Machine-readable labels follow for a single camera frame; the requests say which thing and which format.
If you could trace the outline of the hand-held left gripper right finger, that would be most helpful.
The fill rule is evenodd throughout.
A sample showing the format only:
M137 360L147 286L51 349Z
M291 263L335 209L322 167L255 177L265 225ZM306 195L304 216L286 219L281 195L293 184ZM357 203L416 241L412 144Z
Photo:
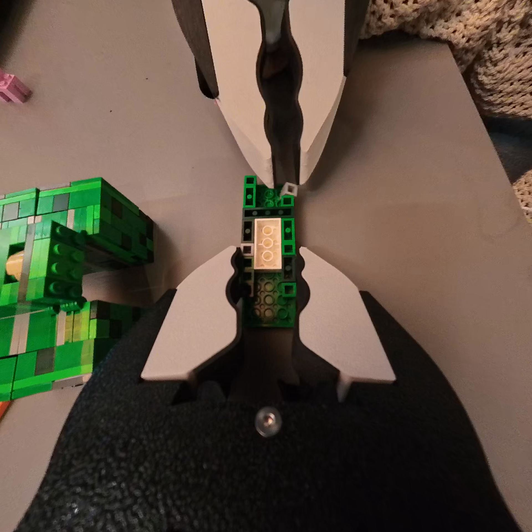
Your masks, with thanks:
M293 364L302 383L332 386L339 402L351 384L396 381L357 286L300 247Z

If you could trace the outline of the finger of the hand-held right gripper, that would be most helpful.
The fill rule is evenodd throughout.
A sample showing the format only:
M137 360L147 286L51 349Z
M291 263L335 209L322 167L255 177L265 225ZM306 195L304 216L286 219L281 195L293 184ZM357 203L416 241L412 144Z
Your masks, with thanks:
M272 188L265 103L257 84L257 58L262 45L260 12L250 1L202 1L202 5L219 90L218 107L246 161Z
M289 1L291 35L302 60L299 183L315 169L344 89L345 1Z

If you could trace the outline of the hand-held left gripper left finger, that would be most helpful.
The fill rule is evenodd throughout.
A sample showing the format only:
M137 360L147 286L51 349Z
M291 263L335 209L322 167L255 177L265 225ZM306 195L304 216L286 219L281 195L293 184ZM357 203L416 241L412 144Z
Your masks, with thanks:
M238 281L241 250L232 245L203 263L177 287L141 377L149 382L204 378L242 338Z

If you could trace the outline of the green lego plate assembly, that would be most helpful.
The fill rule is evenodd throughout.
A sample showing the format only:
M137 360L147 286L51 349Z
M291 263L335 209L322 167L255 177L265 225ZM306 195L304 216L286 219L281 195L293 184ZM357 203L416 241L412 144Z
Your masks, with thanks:
M293 328L296 316L294 196L269 188L256 176L243 183L241 284L246 286L246 328Z

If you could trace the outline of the green blocky lego model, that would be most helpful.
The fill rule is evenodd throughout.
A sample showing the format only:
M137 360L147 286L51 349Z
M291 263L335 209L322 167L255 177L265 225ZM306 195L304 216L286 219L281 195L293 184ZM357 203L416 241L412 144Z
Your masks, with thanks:
M88 381L144 311L83 278L152 263L153 233L101 177L1 195L1 403Z

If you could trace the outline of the pink lego piece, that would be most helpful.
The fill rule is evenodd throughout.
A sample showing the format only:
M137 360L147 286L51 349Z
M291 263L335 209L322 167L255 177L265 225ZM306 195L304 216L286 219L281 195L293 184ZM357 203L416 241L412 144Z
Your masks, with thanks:
M26 103L32 91L15 75L1 69L1 100L5 102Z

